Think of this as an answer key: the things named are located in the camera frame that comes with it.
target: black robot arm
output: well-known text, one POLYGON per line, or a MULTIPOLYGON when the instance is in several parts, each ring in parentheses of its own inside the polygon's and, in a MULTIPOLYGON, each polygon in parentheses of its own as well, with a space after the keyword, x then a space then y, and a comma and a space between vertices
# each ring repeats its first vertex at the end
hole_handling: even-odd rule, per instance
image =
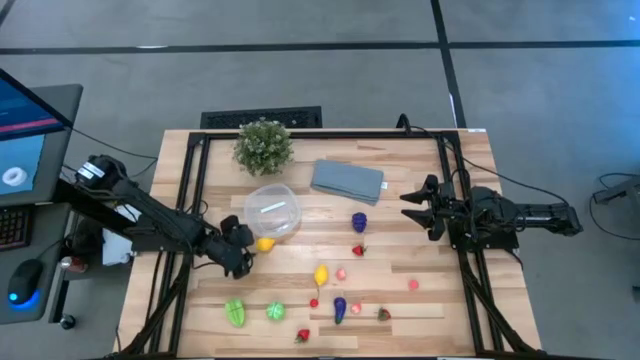
POLYGON ((582 231, 575 209, 565 203, 515 204, 482 186, 471 188, 471 195, 464 200, 455 199, 453 194, 453 183, 439 184, 435 175, 429 175, 422 189, 400 196, 415 204, 426 200, 429 208, 402 213, 429 229, 429 239, 434 241, 442 237, 448 222, 450 231, 464 232, 470 240, 470 251, 475 250, 473 244, 492 247, 497 238, 515 236, 524 228, 542 228, 565 236, 582 231))
POLYGON ((138 222, 124 229, 134 249, 138 243, 166 244, 169 249, 206 255, 235 279, 249 273, 251 253, 245 249, 253 244, 253 234, 236 216, 223 220, 218 229, 197 214, 171 209, 142 191, 127 177, 124 165, 107 155, 90 156, 75 178, 75 186, 93 198, 116 199, 140 211, 138 222))

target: gray cloth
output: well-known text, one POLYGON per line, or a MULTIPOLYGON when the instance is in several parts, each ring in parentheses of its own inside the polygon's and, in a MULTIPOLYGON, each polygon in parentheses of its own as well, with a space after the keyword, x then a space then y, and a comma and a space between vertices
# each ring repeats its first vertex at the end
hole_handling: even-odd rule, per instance
POLYGON ((380 199, 382 171, 317 160, 311 188, 375 205, 380 199))

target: potted plant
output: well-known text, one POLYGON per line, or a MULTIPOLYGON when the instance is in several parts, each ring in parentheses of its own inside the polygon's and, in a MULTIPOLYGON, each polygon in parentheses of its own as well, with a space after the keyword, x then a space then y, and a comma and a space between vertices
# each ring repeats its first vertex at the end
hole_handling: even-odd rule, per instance
POLYGON ((261 120, 240 127, 233 158, 252 176, 282 173, 293 160, 289 133, 277 121, 261 120))

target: clear plastic bowl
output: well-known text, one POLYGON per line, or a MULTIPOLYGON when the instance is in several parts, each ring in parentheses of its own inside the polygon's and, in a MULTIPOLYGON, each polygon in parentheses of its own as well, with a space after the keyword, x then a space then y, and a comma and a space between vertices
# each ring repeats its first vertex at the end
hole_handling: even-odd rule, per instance
POLYGON ((244 203, 244 218, 258 236, 277 238, 298 225, 300 206, 286 185, 267 185, 249 194, 244 203))

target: desk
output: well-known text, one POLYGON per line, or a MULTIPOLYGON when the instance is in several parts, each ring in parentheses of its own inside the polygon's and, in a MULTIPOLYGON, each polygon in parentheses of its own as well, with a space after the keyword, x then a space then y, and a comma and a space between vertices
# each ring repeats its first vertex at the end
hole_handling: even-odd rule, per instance
MULTIPOLYGON (((166 131, 164 135, 151 195, 169 207, 176 203, 188 135, 184 130, 166 131)), ((495 169, 486 133, 460 130, 459 135, 469 160, 495 169)), ((458 260, 448 237, 431 242, 425 231, 400 214, 403 208, 420 208, 400 201, 400 194, 419 189, 427 174, 442 178, 435 141, 294 140, 295 162, 284 174, 263 178, 240 171, 232 160, 233 143, 211 142, 203 192, 203 199, 210 205, 205 219, 218 224, 225 216, 236 214, 242 220, 249 193, 282 182, 298 196, 301 224, 295 233, 278 239, 270 253, 260 254, 251 274, 241 280, 224 278, 222 268, 215 266, 191 272, 178 357, 474 354, 458 260), (382 191, 375 207, 314 191, 309 184, 317 159, 380 169, 388 189, 382 191), (369 221, 363 235, 351 229, 351 215, 358 211, 366 213, 369 221), (368 247, 363 258, 351 253, 351 247, 357 244, 368 247), (321 263, 329 267, 331 278, 320 290, 320 306, 311 309, 309 300, 316 296, 313 271, 321 263), (343 282, 333 276, 338 267, 346 269, 343 282), (410 279, 420 282, 418 291, 408 290, 410 279), (361 302, 362 312, 347 313, 342 325, 334 325, 332 304, 336 296, 344 296, 350 304, 361 302), (247 320, 240 329, 227 321, 224 311, 224 303, 233 297, 245 303, 247 320), (281 301, 287 308, 286 319, 280 323, 266 318, 265 308, 272 301, 281 301), (379 323, 375 318, 381 305, 393 317, 388 322, 379 323), (310 329, 311 338, 306 344, 294 344, 301 328, 310 329)), ((191 169, 187 204, 191 204, 189 197, 195 187, 198 152, 191 169)), ((455 164, 453 155, 449 158, 455 164)), ((500 190, 496 176, 480 169, 468 170, 472 185, 500 190)), ((145 322, 156 255, 146 253, 134 262, 119 326, 123 346, 145 322)), ((488 250, 485 255, 497 306, 529 345, 539 347, 520 265, 504 251, 488 250)), ((197 259, 196 265, 206 261, 197 259)), ((484 346, 490 349, 486 316, 478 306, 484 346)), ((161 350, 168 344, 171 322, 167 319, 161 350)))

